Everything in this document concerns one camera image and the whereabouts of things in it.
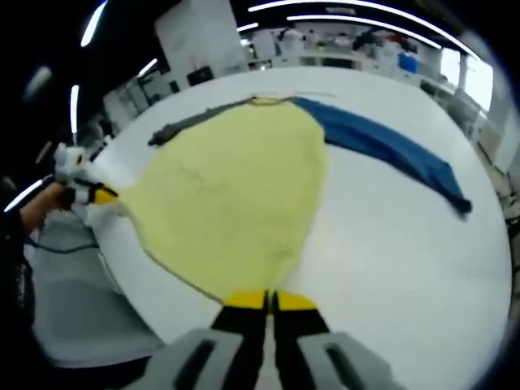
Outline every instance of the blue garment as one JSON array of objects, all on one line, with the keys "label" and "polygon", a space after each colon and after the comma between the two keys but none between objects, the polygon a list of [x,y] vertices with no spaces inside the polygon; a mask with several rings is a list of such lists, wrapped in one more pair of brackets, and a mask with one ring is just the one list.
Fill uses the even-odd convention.
[{"label": "blue garment", "polygon": [[378,124],[303,97],[292,102],[324,129],[325,142],[385,161],[443,195],[461,214],[471,211],[449,164],[412,140]]}]

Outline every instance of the wall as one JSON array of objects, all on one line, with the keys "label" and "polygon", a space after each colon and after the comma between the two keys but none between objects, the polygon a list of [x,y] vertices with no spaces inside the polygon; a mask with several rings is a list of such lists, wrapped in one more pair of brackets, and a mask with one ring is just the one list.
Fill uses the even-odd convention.
[{"label": "wall", "polygon": [[114,90],[105,95],[103,105],[110,121],[119,128],[116,132],[124,130],[132,121],[132,113],[128,112],[121,102],[117,91]]},{"label": "wall", "polygon": [[148,104],[148,100],[146,99],[145,93],[137,84],[136,79],[132,79],[130,82],[128,82],[125,85],[124,89],[130,95],[133,105],[137,108],[138,114],[148,110],[150,104]]},{"label": "wall", "polygon": [[143,89],[148,95],[149,99],[159,96],[165,98],[171,94],[171,89],[168,83],[163,79],[163,75],[159,71],[150,73],[145,78],[141,79]]},{"label": "wall", "polygon": [[[504,125],[504,137],[498,147],[493,164],[502,173],[507,173],[513,162],[518,164],[518,146],[520,145],[520,127],[518,126],[518,113],[516,110],[511,110]],[[514,167],[515,171],[519,170],[519,166]]]},{"label": "wall", "polygon": [[155,32],[171,69],[166,80],[180,89],[189,87],[189,73],[204,66],[216,77],[238,63],[246,69],[229,0],[183,0],[156,20]]},{"label": "wall", "polygon": [[493,66],[493,91],[487,118],[495,125],[497,131],[503,133],[509,111],[514,110],[509,85],[500,68]]},{"label": "wall", "polygon": [[432,71],[440,73],[441,51],[412,39],[418,49],[417,60],[425,63]]},{"label": "wall", "polygon": [[191,0],[191,3],[215,77],[226,75],[228,68],[237,65],[247,70],[229,0]]},{"label": "wall", "polygon": [[186,75],[209,64],[201,50],[202,37],[190,1],[182,1],[155,21],[155,33],[170,65],[167,81],[175,80],[180,89],[189,87]]}]

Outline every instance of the fluorescent light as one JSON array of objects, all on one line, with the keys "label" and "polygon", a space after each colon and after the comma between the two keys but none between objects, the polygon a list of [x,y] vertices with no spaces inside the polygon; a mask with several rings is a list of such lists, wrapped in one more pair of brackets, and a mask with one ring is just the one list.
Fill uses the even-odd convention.
[{"label": "fluorescent light", "polygon": [[440,50],[440,45],[435,43],[434,41],[430,41],[428,38],[422,37],[415,32],[411,32],[405,30],[404,28],[392,26],[391,24],[378,22],[376,20],[358,18],[356,16],[343,16],[343,15],[300,15],[300,16],[289,16],[287,20],[343,20],[348,22],[355,23],[363,23],[363,24],[371,24],[372,26],[378,26],[381,28],[386,28],[388,30],[397,31],[398,33],[408,35],[418,41],[426,43],[427,45],[434,47],[435,49]]},{"label": "fluorescent light", "polygon": [[81,39],[81,47],[87,46],[92,41],[94,33],[96,32],[96,27],[98,26],[99,20],[101,19],[101,14],[105,9],[107,1],[108,0],[106,0],[101,6],[99,6],[92,14],[92,17],[89,20],[89,25],[87,26],[87,29],[84,31],[83,39]]},{"label": "fluorescent light", "polygon": [[472,57],[475,57],[476,59],[480,59],[480,57],[472,49],[470,49],[468,46],[464,45],[460,40],[458,40],[453,35],[448,34],[447,32],[438,28],[434,24],[431,24],[424,19],[418,18],[415,15],[409,14],[408,12],[397,10],[396,8],[392,8],[390,6],[383,6],[381,4],[376,4],[374,2],[364,2],[361,0],[328,0],[328,1],[327,0],[282,0],[279,2],[268,2],[266,4],[262,4],[259,6],[252,6],[252,7],[248,8],[248,11],[255,12],[255,11],[260,11],[260,10],[266,10],[267,8],[288,6],[291,4],[313,3],[313,2],[328,2],[328,3],[337,3],[337,4],[347,4],[350,6],[369,7],[369,8],[375,8],[376,10],[380,10],[380,11],[390,12],[394,15],[402,16],[403,18],[406,18],[408,20],[413,20],[415,23],[419,23],[424,27],[428,27],[430,30],[435,31],[442,37],[446,38],[447,40],[451,41],[453,44],[460,47],[467,54],[471,55]]},{"label": "fluorescent light", "polygon": [[80,86],[74,85],[71,88],[71,132],[76,134],[78,132],[78,95],[80,93]]},{"label": "fluorescent light", "polygon": [[256,28],[256,27],[258,27],[258,23],[251,23],[251,24],[246,24],[245,26],[239,27],[236,30],[240,33],[242,31],[249,30],[250,28]]},{"label": "fluorescent light", "polygon": [[21,201],[23,201],[32,191],[37,189],[43,184],[43,180],[39,179],[36,183],[33,183],[29,185],[24,191],[22,191],[15,199],[12,200],[11,203],[9,203],[5,209],[3,209],[3,212],[6,213],[13,207],[15,207],[17,204],[19,204]]},{"label": "fluorescent light", "polygon": [[49,82],[50,77],[52,77],[52,71],[48,67],[39,67],[25,87],[23,99],[30,101],[34,98]]},{"label": "fluorescent light", "polygon": [[157,63],[157,59],[154,58],[152,59],[145,67],[143,67],[140,71],[139,71],[139,74],[137,75],[137,77],[142,77],[146,74],[147,71],[149,71],[153,65],[155,65]]}]

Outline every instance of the round table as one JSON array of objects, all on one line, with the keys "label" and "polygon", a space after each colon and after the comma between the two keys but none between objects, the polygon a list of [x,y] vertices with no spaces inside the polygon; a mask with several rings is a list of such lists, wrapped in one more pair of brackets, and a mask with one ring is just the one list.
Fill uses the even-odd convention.
[{"label": "round table", "polygon": [[[473,203],[465,218],[388,164],[328,145],[322,204],[282,288],[315,301],[333,331],[347,332],[377,353],[400,385],[470,388],[504,335],[509,246],[500,205],[475,151],[421,89],[326,67],[228,76],[152,106],[99,154],[92,169],[123,189],[157,153],[147,145],[153,132],[253,94],[297,94],[364,115],[451,164]],[[152,261],[128,219],[100,206],[90,206],[89,219],[123,293],[162,340],[210,326],[220,305]]]}]

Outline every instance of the yellow fabric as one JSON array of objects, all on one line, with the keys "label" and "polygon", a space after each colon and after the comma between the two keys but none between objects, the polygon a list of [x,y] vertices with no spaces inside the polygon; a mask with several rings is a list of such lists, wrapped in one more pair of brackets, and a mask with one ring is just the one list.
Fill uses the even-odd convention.
[{"label": "yellow fabric", "polygon": [[225,302],[225,306],[241,307],[246,309],[262,309],[266,290],[255,292],[234,292]]},{"label": "yellow fabric", "polygon": [[119,200],[152,258],[225,300],[283,281],[326,170],[323,130],[303,110],[244,105],[165,144]]},{"label": "yellow fabric", "polygon": [[309,298],[292,292],[277,291],[280,310],[314,310],[316,305]]}]

